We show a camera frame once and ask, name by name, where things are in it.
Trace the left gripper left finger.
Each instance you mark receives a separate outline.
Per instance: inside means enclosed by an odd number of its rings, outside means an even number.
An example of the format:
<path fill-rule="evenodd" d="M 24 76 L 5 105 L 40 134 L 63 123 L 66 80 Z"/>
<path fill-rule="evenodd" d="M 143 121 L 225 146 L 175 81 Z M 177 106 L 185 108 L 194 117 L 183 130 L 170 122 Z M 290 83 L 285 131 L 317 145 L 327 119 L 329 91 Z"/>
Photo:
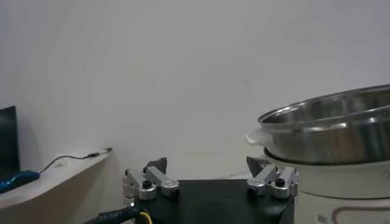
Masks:
<path fill-rule="evenodd" d="M 180 183 L 166 175 L 166 157 L 149 161 L 141 170 L 127 169 L 122 176 L 122 194 L 126 199 L 154 200 L 157 193 L 176 199 L 180 195 Z"/>

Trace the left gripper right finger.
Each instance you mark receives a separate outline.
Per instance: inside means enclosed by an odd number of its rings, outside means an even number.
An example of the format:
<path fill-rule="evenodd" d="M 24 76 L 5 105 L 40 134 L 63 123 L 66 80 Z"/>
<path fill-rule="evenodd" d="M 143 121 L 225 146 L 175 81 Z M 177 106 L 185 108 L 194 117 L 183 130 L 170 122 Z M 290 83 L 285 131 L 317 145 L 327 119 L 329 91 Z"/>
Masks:
<path fill-rule="evenodd" d="M 247 180 L 247 195 L 250 199 L 270 192 L 271 196 L 284 200 L 298 194 L 299 173 L 293 167 L 280 168 L 264 158 L 246 158 L 252 178 Z"/>

